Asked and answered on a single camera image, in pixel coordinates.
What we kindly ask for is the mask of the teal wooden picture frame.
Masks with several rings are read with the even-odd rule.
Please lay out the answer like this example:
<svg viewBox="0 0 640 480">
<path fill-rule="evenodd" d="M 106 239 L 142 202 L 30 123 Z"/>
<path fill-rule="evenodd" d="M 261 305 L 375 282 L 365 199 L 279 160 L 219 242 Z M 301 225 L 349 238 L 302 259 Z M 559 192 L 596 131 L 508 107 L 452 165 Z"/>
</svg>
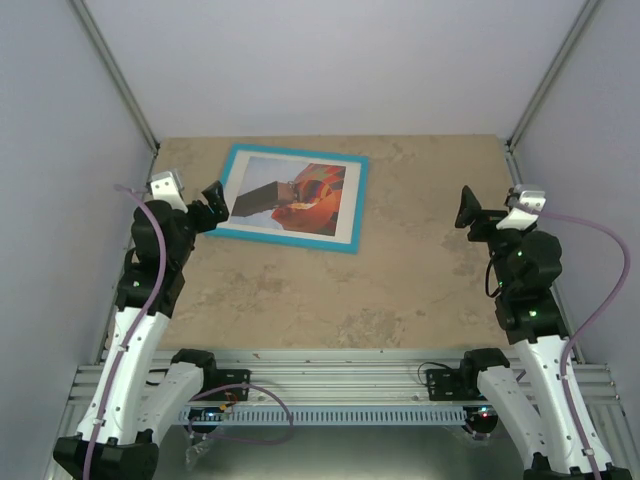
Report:
<svg viewBox="0 0 640 480">
<path fill-rule="evenodd" d="M 344 166 L 346 175 L 342 189 L 336 234 L 324 236 L 232 224 L 230 222 L 231 211 L 238 195 L 248 160 L 252 156 Z M 235 144 L 230 149 L 221 177 L 230 216 L 227 221 L 219 224 L 209 234 L 211 236 L 247 241 L 355 254 L 359 249 L 368 170 L 369 158 L 361 155 Z"/>
</svg>

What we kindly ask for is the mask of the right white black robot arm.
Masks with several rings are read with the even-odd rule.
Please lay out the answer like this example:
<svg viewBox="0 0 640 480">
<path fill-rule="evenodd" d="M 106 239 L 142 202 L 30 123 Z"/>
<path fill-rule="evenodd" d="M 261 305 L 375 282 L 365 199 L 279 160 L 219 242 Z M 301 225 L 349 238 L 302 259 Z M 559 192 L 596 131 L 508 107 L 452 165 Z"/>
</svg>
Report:
<svg viewBox="0 0 640 480">
<path fill-rule="evenodd" d="M 562 272 L 557 237 L 540 230 L 545 194 L 513 187 L 506 210 L 484 209 L 470 187 L 461 190 L 455 226 L 488 247 L 490 293 L 508 343 L 516 350 L 533 395 L 526 396 L 509 361 L 497 349 L 465 353 L 459 387 L 485 398 L 521 457 L 526 479 L 629 479 L 599 438 L 575 376 L 569 333 L 551 286 Z"/>
</svg>

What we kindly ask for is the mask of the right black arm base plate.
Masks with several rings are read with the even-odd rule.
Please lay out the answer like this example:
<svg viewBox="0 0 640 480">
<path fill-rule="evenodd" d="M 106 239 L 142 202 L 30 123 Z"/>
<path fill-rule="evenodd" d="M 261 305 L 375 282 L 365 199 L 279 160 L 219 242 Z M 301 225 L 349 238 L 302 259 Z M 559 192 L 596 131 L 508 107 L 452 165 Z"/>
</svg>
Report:
<svg viewBox="0 0 640 480">
<path fill-rule="evenodd" d="M 458 369 L 426 369 L 425 384 L 431 401 L 462 401 L 468 395 Z"/>
</svg>

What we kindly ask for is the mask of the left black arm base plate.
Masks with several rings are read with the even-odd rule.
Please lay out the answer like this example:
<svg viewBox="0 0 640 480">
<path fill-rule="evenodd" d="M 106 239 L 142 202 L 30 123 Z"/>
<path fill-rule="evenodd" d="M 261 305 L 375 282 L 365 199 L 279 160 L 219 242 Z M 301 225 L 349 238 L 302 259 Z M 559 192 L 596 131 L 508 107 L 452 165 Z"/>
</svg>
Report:
<svg viewBox="0 0 640 480">
<path fill-rule="evenodd" d="M 251 381 L 251 371 L 248 369 L 219 369 L 214 386 L 229 386 L 232 384 L 248 384 Z M 244 387 L 233 387 L 219 391 L 213 395 L 214 401 L 224 403 L 244 402 L 248 399 L 249 390 Z"/>
</svg>

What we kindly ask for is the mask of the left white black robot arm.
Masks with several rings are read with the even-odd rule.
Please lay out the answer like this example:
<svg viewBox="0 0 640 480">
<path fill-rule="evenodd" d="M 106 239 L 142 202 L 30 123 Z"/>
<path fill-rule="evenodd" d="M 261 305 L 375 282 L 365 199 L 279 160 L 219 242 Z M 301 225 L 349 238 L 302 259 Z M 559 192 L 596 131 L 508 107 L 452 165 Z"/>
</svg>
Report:
<svg viewBox="0 0 640 480">
<path fill-rule="evenodd" d="M 76 432 L 57 439 L 53 458 L 74 479 L 150 479 L 160 445 L 193 397 L 218 390 L 212 353 L 183 349 L 160 384 L 144 389 L 161 337 L 185 284 L 183 269 L 198 234 L 229 217 L 223 186 L 214 182 L 200 200 L 185 203 L 172 175 L 152 181 L 151 198 L 137 204 L 118 282 L 114 331 L 96 391 Z"/>
</svg>

